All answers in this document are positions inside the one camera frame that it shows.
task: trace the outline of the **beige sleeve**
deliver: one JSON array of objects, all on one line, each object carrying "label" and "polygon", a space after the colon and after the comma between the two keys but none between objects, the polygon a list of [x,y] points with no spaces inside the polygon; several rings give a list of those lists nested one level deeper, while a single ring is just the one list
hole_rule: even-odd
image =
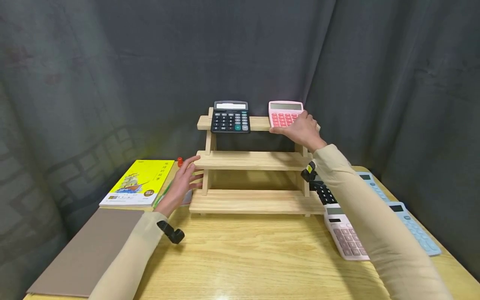
[{"label": "beige sleeve", "polygon": [[163,236],[156,225],[161,220],[167,220],[161,213],[142,215],[120,253],[96,284],[90,300],[133,299],[147,262]]},{"label": "beige sleeve", "polygon": [[315,151],[315,170],[352,223],[394,300],[453,299],[427,253],[334,146]]}]

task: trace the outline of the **wooden shelf rack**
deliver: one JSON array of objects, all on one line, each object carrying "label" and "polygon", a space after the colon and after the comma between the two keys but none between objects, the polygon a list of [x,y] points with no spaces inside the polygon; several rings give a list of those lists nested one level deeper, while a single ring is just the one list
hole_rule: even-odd
[{"label": "wooden shelf rack", "polygon": [[[217,151],[216,135],[210,132],[213,108],[200,116],[198,130],[206,130],[205,150],[195,162],[204,170],[201,190],[193,192],[190,212],[199,214],[297,214],[321,215],[324,207],[315,192],[311,192],[300,172],[311,161],[305,147],[295,145],[295,152]],[[250,117],[251,131],[268,131],[268,117]],[[257,170],[294,172],[297,190],[224,190],[212,189],[216,170]]]}]

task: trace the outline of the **shelf leg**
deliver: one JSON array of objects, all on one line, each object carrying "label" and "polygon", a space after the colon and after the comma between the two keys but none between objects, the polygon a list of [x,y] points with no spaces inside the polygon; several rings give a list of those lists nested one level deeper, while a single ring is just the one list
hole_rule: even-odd
[{"label": "shelf leg", "polygon": [[216,150],[216,135],[211,131],[207,131],[207,139],[205,141],[205,153],[210,155],[210,151]]},{"label": "shelf leg", "polygon": [[212,186],[212,181],[210,180],[210,171],[204,170],[204,183],[202,185],[202,195],[207,196],[208,189]]},{"label": "shelf leg", "polygon": [[300,175],[300,172],[297,172],[296,175],[297,177],[297,186],[300,191],[302,191],[303,196],[309,197],[310,196],[310,185],[308,182],[306,182]]},{"label": "shelf leg", "polygon": [[307,157],[307,156],[308,156],[308,150],[307,150],[307,148],[305,148],[304,146],[299,145],[299,144],[295,144],[295,152],[300,153],[303,157]]}]

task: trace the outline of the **wooden table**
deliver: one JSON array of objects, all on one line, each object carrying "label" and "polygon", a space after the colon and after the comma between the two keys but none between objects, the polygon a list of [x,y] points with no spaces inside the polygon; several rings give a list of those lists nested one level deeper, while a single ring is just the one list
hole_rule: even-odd
[{"label": "wooden table", "polygon": [[[243,176],[248,178],[245,184],[252,181],[260,185],[272,179],[262,172],[248,171]],[[396,200],[375,180],[391,200]],[[288,179],[278,178],[277,182],[283,187]],[[161,240],[135,299],[389,299],[370,262],[347,262],[340,257],[323,216],[200,216],[182,207],[172,215],[170,224],[180,227],[186,237],[177,246],[166,238]],[[443,253],[432,260],[454,298],[480,299],[480,284],[433,239]],[[25,297],[74,299],[78,298]]]}]

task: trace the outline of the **shelf board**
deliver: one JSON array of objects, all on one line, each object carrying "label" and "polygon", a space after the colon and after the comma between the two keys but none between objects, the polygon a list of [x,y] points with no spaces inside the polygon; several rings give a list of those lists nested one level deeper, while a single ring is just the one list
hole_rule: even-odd
[{"label": "shelf board", "polygon": [[[208,116],[200,116],[197,129],[198,130],[210,130],[212,125],[212,118]],[[270,121],[268,117],[250,117],[250,130],[251,131],[268,131],[270,129]]]},{"label": "shelf board", "polygon": [[302,171],[311,160],[297,152],[211,151],[207,155],[198,151],[197,155],[195,165],[206,170]]},{"label": "shelf board", "polygon": [[202,196],[200,190],[193,192],[190,212],[198,214],[323,215],[324,206],[313,191],[310,191],[310,197],[304,197],[301,191],[210,189],[206,196]]}]

